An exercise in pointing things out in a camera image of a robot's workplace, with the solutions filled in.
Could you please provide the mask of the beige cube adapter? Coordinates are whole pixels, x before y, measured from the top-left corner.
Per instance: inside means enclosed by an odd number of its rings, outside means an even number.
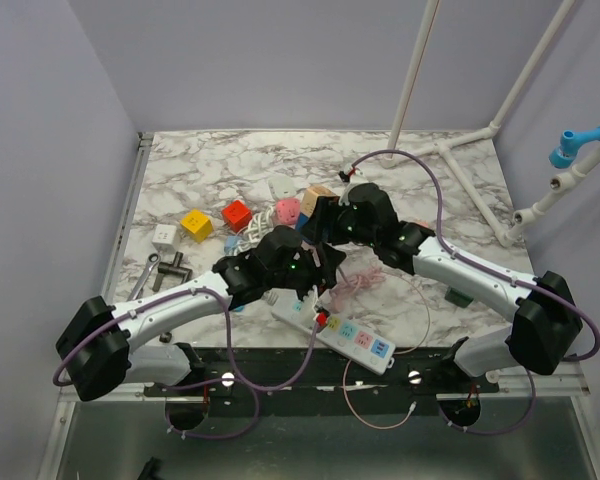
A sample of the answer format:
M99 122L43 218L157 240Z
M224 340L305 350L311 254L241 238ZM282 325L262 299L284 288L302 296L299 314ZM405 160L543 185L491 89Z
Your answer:
M321 197L333 198L336 194L323 185L311 185L305 191L300 203L300 213L310 217L315 209L317 201Z

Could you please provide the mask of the pink round-edged plug adapter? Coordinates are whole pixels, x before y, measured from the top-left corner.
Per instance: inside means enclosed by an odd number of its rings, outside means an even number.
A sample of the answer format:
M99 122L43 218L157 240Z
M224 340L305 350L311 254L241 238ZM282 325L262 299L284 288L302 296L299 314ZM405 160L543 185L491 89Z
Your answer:
M300 215L301 202L297 198L283 198L275 205L277 222L281 225L295 226Z

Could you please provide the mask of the red cube socket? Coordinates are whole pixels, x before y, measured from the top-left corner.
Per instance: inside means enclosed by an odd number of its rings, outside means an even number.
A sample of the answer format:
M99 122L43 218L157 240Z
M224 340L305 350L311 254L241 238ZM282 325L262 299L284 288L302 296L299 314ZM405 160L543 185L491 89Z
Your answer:
M241 200L235 200L222 210L222 217L232 232L239 233L249 225L252 212Z

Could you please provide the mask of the light blue usb charger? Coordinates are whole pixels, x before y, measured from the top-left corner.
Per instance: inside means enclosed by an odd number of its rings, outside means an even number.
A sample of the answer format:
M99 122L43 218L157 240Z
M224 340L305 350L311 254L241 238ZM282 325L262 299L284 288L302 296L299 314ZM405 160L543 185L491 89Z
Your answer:
M228 236L225 240L224 252L226 254L231 254L235 250L235 248L240 244L240 242L241 238L239 236Z

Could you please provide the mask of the white power strip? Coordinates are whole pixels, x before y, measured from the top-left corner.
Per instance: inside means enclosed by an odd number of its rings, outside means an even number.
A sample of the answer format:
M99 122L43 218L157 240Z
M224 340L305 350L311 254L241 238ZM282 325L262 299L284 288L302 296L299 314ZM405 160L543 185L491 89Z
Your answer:
M272 307L272 315L275 319L306 332L300 328L300 308L301 300L294 293L280 295ZM320 333L316 331L316 341L377 375L383 375L394 364L396 346L393 342L335 314L330 313L324 330Z

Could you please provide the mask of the yellow cube socket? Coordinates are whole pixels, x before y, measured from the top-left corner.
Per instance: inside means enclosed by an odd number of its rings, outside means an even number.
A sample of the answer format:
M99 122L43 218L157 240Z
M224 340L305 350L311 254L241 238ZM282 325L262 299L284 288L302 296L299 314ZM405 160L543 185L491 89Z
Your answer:
M214 231L211 219L206 214L196 209L188 212L180 220L180 225L198 244L208 239Z

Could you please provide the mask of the dark green cube socket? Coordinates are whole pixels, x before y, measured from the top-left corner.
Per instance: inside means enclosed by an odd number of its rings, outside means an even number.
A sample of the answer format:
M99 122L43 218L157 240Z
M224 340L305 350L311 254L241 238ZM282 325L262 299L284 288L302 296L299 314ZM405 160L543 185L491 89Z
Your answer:
M467 308L473 302L473 298L471 296L453 287L447 288L444 298L446 301L459 308Z

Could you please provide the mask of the white tiger cube adapter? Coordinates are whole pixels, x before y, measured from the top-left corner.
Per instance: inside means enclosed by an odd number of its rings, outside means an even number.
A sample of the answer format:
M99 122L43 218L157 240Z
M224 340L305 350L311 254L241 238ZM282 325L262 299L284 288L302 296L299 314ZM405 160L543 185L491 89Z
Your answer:
M158 224L155 227L151 244L156 251L175 254L180 245L180 234L176 225Z

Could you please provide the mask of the dark blue cube socket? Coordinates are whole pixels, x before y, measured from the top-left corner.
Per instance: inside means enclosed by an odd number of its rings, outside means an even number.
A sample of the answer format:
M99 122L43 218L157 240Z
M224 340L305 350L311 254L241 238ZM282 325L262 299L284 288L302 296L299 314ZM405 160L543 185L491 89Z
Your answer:
M309 221L309 217L307 215L305 215L304 213L300 212L298 214L298 218L295 224L295 230L298 232L301 232L303 227L307 224L307 222Z

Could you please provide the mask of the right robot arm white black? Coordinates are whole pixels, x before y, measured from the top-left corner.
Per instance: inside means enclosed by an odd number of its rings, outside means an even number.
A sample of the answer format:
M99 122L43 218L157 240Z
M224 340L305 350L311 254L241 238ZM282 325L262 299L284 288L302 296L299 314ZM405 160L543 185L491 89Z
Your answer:
M433 230L399 219L374 183L352 187L344 200L319 197L300 231L312 243L368 246L385 265L443 283L509 322L452 346L439 370L451 391L465 390L488 371L515 366L551 375L582 329L563 277L553 272L535 277L443 247Z

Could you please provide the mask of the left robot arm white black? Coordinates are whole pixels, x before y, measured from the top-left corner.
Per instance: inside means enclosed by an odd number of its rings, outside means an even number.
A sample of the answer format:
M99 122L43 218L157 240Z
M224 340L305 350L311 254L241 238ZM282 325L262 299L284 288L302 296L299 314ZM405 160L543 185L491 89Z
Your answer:
M186 323L253 303L271 289L298 298L336 283L344 252L320 243L303 246L299 232L279 226L260 243L219 259L209 271L140 300L109 305L96 296L82 303L56 342L61 359L53 382L72 386L83 401L123 384L132 356L150 340Z

